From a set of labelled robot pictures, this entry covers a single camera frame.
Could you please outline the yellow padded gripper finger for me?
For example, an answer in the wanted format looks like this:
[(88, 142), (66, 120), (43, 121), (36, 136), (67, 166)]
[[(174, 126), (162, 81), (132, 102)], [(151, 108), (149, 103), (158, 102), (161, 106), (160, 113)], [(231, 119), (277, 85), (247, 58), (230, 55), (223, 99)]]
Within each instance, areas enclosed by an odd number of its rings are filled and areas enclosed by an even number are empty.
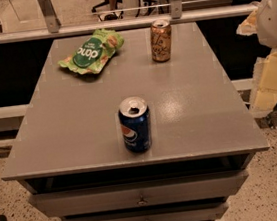
[(253, 71), (249, 112), (253, 116), (269, 114), (277, 105), (277, 48), (266, 58), (258, 57)]

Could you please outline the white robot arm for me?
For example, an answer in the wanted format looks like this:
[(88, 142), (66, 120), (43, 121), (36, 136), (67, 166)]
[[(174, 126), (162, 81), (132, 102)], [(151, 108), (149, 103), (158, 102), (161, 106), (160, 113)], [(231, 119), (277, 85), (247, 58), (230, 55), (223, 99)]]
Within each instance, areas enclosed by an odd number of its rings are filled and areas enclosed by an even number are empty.
[(244, 36), (257, 34), (259, 43), (270, 48), (266, 58), (258, 57), (255, 62), (249, 95), (249, 112), (262, 118), (277, 105), (277, 0), (262, 0), (257, 5), (236, 31)]

